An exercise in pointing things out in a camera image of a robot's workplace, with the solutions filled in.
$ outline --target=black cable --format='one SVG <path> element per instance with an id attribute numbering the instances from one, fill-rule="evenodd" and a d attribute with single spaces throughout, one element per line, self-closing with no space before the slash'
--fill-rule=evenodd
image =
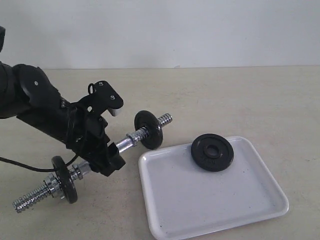
<path id="1" fill-rule="evenodd" d="M 83 118 L 83 124 L 84 124 L 84 137 L 83 137 L 83 140 L 82 140 L 82 143 L 81 143 L 81 147 L 79 149 L 79 151 L 74 155 L 74 157 L 69 161 L 67 162 L 65 165 L 66 167 L 68 167 L 69 165 L 71 165 L 78 157 L 79 157 L 79 154 L 82 152 L 84 146 L 85 146 L 85 142 L 87 140 L 87 136 L 88 136 L 88 129 L 87 129 L 87 125 L 86 125 L 86 121 L 87 121 L 87 118 L 88 118 L 88 112 L 86 111 L 86 109 L 80 105 L 79 103 L 72 103 L 71 104 L 71 107 L 75 107 L 76 109 L 77 108 L 82 108 L 83 111 L 84 111 L 84 118 Z M 68 123 L 68 126 L 72 126 L 71 129 L 68 128 L 67 130 L 67 135 L 70 134 L 68 133 L 69 131 L 73 132 L 74 129 L 74 118 L 70 118 L 69 119 L 69 123 Z M 7 158 L 4 158 L 4 157 L 1 157 L 0 156 L 0 162 L 4 162 L 4 163 L 7 163 L 7 164 L 12 164 L 12 165 L 16 165 L 16 166 L 19 166 L 21 168 L 25 168 L 25 169 L 28 169 L 30 171 L 34 171 L 34 172 L 40 172 L 40 173 L 52 173 L 52 172 L 56 172 L 58 171 L 60 168 L 57 167 L 57 168 L 38 168 L 38 167 L 33 167 L 33 166 L 30 166 L 30 165 L 27 165 L 27 164 L 24 164 L 24 163 L 21 163 L 21 162 L 18 162 L 18 161 L 14 161 L 14 160 L 10 160 L 10 159 L 7 159 Z"/>

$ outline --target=black weight plate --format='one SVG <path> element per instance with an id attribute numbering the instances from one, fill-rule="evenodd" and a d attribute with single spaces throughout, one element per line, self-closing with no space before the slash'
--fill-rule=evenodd
<path id="1" fill-rule="evenodd" d="M 193 141 L 191 155 L 202 169 L 219 172 L 230 166 L 234 159 L 234 150 L 222 136 L 207 133 Z"/>
<path id="2" fill-rule="evenodd" d="M 149 111 L 141 110 L 134 118 L 135 130 L 146 127 L 149 131 L 149 136 L 141 142 L 147 149 L 157 149 L 161 146 L 164 136 L 158 119 Z"/>
<path id="3" fill-rule="evenodd" d="M 71 175 L 64 160 L 61 156 L 54 156 L 51 159 L 51 162 L 54 168 L 59 168 L 59 170 L 55 173 L 61 182 L 60 187 L 65 198 L 70 204 L 75 203 L 78 200 L 78 194 L 74 185 L 74 181 L 71 179 Z"/>

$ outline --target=white tray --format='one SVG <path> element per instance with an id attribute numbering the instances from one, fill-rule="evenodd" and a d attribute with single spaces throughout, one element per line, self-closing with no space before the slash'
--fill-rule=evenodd
<path id="1" fill-rule="evenodd" d="M 150 231 L 157 240 L 181 240 L 284 215 L 289 202 L 245 138 L 226 138 L 232 164 L 200 168 L 191 143 L 149 151 L 139 171 Z"/>

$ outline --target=table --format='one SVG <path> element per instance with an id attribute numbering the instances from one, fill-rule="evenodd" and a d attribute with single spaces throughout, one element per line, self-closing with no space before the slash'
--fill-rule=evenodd
<path id="1" fill-rule="evenodd" d="M 250 140 L 287 195 L 286 215 L 197 240 L 320 239 L 320 66 L 46 70 L 66 99 L 77 101 L 89 83 L 107 80 L 124 99 L 106 128 L 112 141 L 134 130 L 140 110 L 170 113 L 162 147 L 204 133 Z M 0 122 L 0 156 L 39 168 L 65 160 L 65 146 L 16 118 Z M 0 239 L 152 240 L 144 205 L 141 144 L 124 152 L 126 165 L 110 177 L 90 173 L 75 182 L 78 201 L 48 198 L 17 214 L 12 201 L 42 184 L 46 173 L 0 163 Z"/>

